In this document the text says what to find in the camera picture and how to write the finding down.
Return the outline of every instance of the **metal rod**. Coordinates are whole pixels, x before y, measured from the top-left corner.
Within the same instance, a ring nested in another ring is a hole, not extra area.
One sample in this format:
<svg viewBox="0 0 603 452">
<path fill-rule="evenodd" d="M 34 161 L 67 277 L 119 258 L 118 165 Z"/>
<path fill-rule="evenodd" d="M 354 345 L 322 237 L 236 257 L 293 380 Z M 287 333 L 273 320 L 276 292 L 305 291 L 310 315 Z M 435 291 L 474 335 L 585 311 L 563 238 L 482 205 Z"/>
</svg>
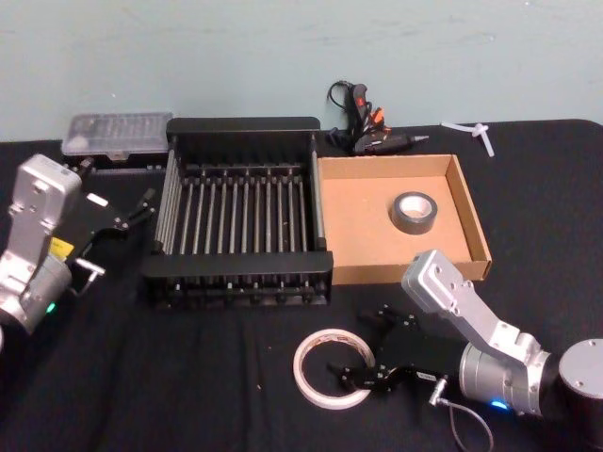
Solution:
<svg viewBox="0 0 603 452">
<path fill-rule="evenodd" d="M 238 194 L 238 180 L 236 179 L 233 183 L 233 210 L 230 215 L 230 246 L 228 252 L 233 254 L 235 252 L 235 234 L 236 234 L 236 198 Z"/>
<path fill-rule="evenodd" d="M 305 225 L 305 201 L 303 200 L 303 181 L 301 177 L 298 182 L 298 188 L 300 189 L 301 250 L 308 251 L 308 233 Z"/>
<path fill-rule="evenodd" d="M 268 170 L 268 179 L 266 181 L 266 252 L 272 252 L 272 225 L 270 221 L 272 176 Z"/>
<path fill-rule="evenodd" d="M 211 247 L 211 227 L 214 222 L 214 200 L 216 199 L 216 182 L 211 181 L 209 193 L 209 213 L 207 214 L 207 229 L 205 230 L 205 254 L 209 254 Z"/>
<path fill-rule="evenodd" d="M 279 237 L 279 252 L 283 252 L 283 179 L 277 178 L 276 186 L 276 202 L 278 204 L 278 229 L 277 235 Z"/>
<path fill-rule="evenodd" d="M 195 220 L 195 237 L 192 244 L 192 253 L 199 252 L 199 235 L 201 233 L 201 215 L 204 210 L 205 171 L 201 171 L 199 179 L 199 203 L 197 204 L 197 218 Z"/>
<path fill-rule="evenodd" d="M 188 196 L 187 196 L 187 207 L 185 208 L 185 220 L 182 223 L 182 239 L 180 240 L 180 254 L 184 254 L 187 250 L 187 236 L 188 236 L 188 218 L 190 217 L 190 203 L 192 202 L 192 189 L 194 186 L 194 180 L 188 181 Z"/>
<path fill-rule="evenodd" d="M 241 227 L 241 252 L 247 252 L 247 211 L 249 207 L 249 173 L 245 174 L 243 188 L 243 226 Z"/>
<path fill-rule="evenodd" d="M 171 188 L 171 166 L 173 164 L 173 150 L 170 150 L 168 155 L 168 164 L 166 166 L 166 175 L 163 180 L 163 190 L 161 191 L 161 204 L 159 204 L 159 215 L 157 216 L 157 226 L 155 228 L 155 240 L 162 242 L 162 231 L 165 223 L 166 216 L 166 202 L 168 198 L 168 192 Z"/>
<path fill-rule="evenodd" d="M 253 252 L 260 252 L 260 178 L 255 178 L 255 220 L 253 223 Z"/>
<path fill-rule="evenodd" d="M 293 175 L 289 170 L 289 182 L 286 189 L 289 195 L 289 250 L 295 251 L 295 219 L 293 218 Z"/>
<path fill-rule="evenodd" d="M 173 211 L 171 220 L 171 228 L 170 228 L 170 247 L 168 248 L 168 254 L 173 253 L 173 241 L 176 237 L 176 226 L 178 226 L 178 214 L 180 213 L 180 196 L 182 195 L 182 182 L 180 181 L 180 177 L 178 176 L 178 185 L 176 186 L 176 196 L 174 198 L 173 203 Z"/>
<path fill-rule="evenodd" d="M 314 206 L 316 210 L 317 220 L 317 238 L 324 237 L 324 221 L 322 219 L 322 201 L 320 197 L 320 180 L 318 178 L 318 155 L 317 155 L 317 141 L 312 135 L 311 141 L 312 147 L 312 185 L 314 187 Z"/>
<path fill-rule="evenodd" d="M 168 250 L 168 230 L 169 230 L 169 225 L 170 225 L 170 221 L 171 221 L 171 206 L 173 204 L 173 197 L 176 193 L 176 187 L 178 185 L 178 173 L 176 170 L 176 166 L 175 166 L 175 157 L 173 158 L 173 160 L 171 161 L 171 176 L 170 176 L 170 186 L 168 186 L 167 190 L 168 190 L 168 195 L 166 197 L 166 204 L 165 204 L 165 213 L 164 213 L 164 217 L 163 217 L 163 226 L 162 226 L 162 230 L 161 230 L 161 243 L 163 243 L 163 251 L 167 252 Z"/>
<path fill-rule="evenodd" d="M 220 223 L 218 226 L 218 254 L 222 254 L 222 242 L 224 241 L 224 213 L 226 211 L 226 187 L 227 173 L 222 174 L 222 196 L 220 199 Z"/>
</svg>

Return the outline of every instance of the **masking tape roll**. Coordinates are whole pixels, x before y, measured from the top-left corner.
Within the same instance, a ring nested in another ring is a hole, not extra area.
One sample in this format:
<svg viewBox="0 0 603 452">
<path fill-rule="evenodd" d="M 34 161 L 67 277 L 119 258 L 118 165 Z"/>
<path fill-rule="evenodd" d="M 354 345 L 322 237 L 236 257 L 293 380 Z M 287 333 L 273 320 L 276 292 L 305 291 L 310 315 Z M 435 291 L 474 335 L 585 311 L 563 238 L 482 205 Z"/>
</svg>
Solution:
<svg viewBox="0 0 603 452">
<path fill-rule="evenodd" d="M 370 347 L 356 334 L 338 329 L 317 331 L 306 337 L 295 352 L 295 357 L 293 358 L 293 376 L 298 388 L 300 388 L 301 393 L 306 399 L 327 410 L 345 410 L 358 405 L 367 398 L 370 393 L 369 389 L 360 389 L 342 397 L 335 397 L 319 393 L 305 379 L 302 368 L 305 356 L 312 348 L 326 342 L 347 344 L 362 355 L 367 366 L 372 367 L 375 365 L 375 357 Z"/>
</svg>

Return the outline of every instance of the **yellow label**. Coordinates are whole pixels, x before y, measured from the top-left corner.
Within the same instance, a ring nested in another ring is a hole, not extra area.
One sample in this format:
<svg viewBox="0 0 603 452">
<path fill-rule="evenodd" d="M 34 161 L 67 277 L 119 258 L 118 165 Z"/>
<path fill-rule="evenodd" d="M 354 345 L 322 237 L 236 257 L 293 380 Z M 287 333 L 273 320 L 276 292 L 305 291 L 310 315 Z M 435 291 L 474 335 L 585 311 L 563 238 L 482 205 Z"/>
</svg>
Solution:
<svg viewBox="0 0 603 452">
<path fill-rule="evenodd" d="M 73 245 L 67 243 L 60 238 L 53 237 L 50 241 L 50 252 L 53 253 L 58 259 L 64 261 L 73 251 Z"/>
</svg>

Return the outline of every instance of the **gray duct tape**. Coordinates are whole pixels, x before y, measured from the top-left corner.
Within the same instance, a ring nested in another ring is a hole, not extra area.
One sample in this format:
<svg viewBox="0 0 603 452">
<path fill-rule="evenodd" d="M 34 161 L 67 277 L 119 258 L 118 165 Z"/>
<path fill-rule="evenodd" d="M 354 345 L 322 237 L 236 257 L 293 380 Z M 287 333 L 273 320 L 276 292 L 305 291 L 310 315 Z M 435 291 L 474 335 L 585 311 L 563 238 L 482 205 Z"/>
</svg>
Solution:
<svg viewBox="0 0 603 452">
<path fill-rule="evenodd" d="M 419 235 L 428 232 L 437 215 L 435 201 L 419 191 L 398 195 L 389 212 L 394 225 L 404 233 Z"/>
</svg>

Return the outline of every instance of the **black dish rack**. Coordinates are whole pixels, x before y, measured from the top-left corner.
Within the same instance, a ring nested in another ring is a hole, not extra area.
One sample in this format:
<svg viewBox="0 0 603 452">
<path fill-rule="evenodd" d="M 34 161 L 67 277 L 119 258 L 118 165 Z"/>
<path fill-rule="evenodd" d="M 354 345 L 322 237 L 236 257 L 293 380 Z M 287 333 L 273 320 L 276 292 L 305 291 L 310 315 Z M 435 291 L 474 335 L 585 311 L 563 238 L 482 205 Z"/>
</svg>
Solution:
<svg viewBox="0 0 603 452">
<path fill-rule="evenodd" d="M 315 118 L 173 119 L 154 251 L 158 307 L 324 304 L 333 256 Z"/>
</svg>

